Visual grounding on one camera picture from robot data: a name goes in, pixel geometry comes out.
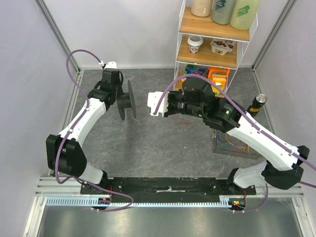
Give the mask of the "black cable spool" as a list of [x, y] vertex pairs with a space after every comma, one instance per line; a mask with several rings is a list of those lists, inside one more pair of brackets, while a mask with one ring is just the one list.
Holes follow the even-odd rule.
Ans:
[[133, 95], [132, 85], [130, 80], [127, 81], [128, 92], [121, 91], [117, 96], [117, 108], [119, 112], [119, 116], [121, 120], [125, 120], [125, 110], [131, 109], [133, 113], [133, 117], [136, 118], [136, 106], [135, 99]]

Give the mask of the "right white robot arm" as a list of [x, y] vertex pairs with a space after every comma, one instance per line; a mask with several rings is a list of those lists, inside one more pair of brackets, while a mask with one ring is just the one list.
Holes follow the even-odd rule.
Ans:
[[226, 181], [229, 193], [235, 195], [261, 184], [288, 190], [301, 182], [307, 147], [278, 138], [228, 96], [216, 97], [210, 81], [202, 76], [188, 75], [181, 91], [171, 91], [172, 87], [170, 84], [159, 99], [164, 117], [183, 114], [200, 118], [208, 127], [241, 140], [265, 158], [258, 165], [234, 168]]

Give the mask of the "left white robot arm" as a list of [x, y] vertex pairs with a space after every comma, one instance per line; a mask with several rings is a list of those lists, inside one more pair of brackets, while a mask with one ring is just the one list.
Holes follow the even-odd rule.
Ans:
[[82, 145], [98, 119], [122, 95], [122, 73], [115, 68], [105, 68], [102, 78], [89, 92], [88, 100], [71, 123], [58, 135], [46, 139], [48, 168], [91, 183], [97, 194], [108, 190], [106, 172], [88, 164]]

